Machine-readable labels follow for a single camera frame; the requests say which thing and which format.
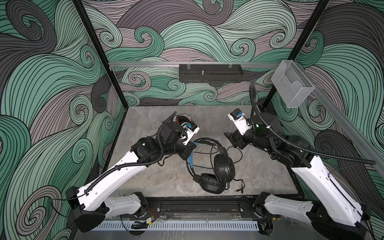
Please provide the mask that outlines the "white headphones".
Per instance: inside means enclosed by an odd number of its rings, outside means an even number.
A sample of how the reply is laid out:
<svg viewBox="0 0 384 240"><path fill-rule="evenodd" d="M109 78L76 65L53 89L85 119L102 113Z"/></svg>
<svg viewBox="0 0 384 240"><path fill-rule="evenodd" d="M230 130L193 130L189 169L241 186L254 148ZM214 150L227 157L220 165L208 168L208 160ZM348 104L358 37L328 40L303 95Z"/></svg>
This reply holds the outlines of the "white headphones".
<svg viewBox="0 0 384 240"><path fill-rule="evenodd" d="M187 115L177 115L175 122L181 125L184 129L192 129L196 125L195 122Z"/></svg>

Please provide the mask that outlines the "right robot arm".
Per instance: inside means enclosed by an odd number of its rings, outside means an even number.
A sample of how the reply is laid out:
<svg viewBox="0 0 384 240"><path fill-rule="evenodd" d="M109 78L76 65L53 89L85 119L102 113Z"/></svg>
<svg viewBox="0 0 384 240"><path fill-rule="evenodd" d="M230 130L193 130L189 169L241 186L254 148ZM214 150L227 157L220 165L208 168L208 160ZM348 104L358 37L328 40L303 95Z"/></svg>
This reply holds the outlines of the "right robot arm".
<svg viewBox="0 0 384 240"><path fill-rule="evenodd" d="M261 218L261 233L268 235L273 230L272 219L281 216L306 223L329 240L364 240L372 235L371 209L340 185L324 165L324 154L314 151L302 137L285 136L277 116L258 110L254 84L250 84L249 93L255 115L247 118L239 109L229 113L237 129L226 137L234 148L252 146L266 152L291 169L316 196L314 201L298 201L259 194L253 210Z"/></svg>

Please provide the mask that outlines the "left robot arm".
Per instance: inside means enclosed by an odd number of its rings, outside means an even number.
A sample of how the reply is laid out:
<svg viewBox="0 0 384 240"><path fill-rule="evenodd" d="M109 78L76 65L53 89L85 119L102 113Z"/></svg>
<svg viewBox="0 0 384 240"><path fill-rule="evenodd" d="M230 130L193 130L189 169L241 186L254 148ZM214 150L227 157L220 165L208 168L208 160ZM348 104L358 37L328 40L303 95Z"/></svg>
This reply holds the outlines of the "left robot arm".
<svg viewBox="0 0 384 240"><path fill-rule="evenodd" d="M191 139L200 128L189 117L173 113L152 136L140 138L115 165L82 187L71 187L66 197L74 223L82 233L105 219L130 216L143 218L149 208L141 192L113 198L112 193L134 175L168 156L187 160L196 147Z"/></svg>

